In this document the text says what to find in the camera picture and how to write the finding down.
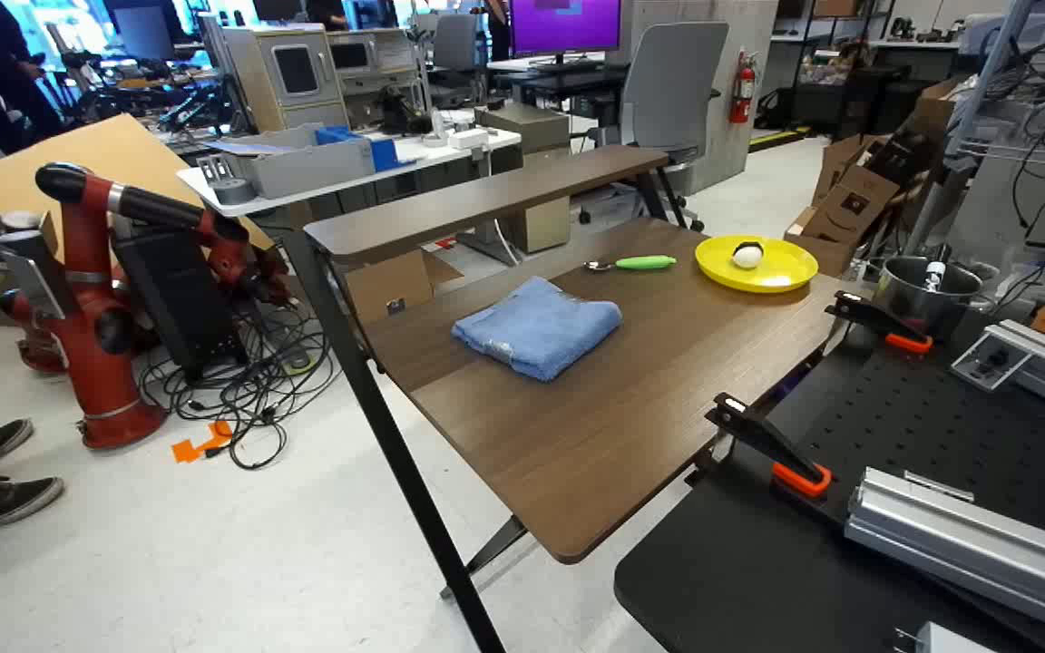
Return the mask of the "red robot arm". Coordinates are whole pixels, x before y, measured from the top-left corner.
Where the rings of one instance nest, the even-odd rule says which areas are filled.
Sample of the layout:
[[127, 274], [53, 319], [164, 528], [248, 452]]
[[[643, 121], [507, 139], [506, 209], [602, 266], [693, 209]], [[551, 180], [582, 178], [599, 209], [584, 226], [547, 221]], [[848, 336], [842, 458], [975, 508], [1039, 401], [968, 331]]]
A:
[[243, 361], [231, 305], [288, 305], [281, 259], [235, 219], [45, 164], [37, 189], [60, 208], [60, 249], [45, 232], [5, 232], [10, 286], [0, 308], [24, 331], [22, 358], [66, 375], [86, 449], [154, 434], [168, 412], [134, 361], [164, 343], [187, 375]]

